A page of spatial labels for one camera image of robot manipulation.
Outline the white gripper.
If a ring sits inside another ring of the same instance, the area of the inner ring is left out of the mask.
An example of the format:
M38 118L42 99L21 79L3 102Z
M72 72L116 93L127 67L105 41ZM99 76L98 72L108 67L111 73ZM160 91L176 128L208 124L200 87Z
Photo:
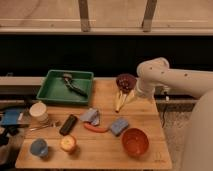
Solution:
M116 94L115 111L119 112L124 103L127 104L132 102L136 98L135 92L136 95L141 98L152 100L154 98L155 86L152 83L149 83L142 79L137 79L135 91L131 90L128 95L126 95L122 91L119 91Z

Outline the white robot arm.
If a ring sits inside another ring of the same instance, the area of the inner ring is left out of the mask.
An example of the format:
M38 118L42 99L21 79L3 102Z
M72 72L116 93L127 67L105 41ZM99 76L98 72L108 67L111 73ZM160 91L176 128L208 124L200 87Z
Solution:
M138 78L124 73L116 78L116 111L137 97L154 98L159 84L197 98L188 123L180 171L213 171L213 71L171 69L155 58L137 66Z

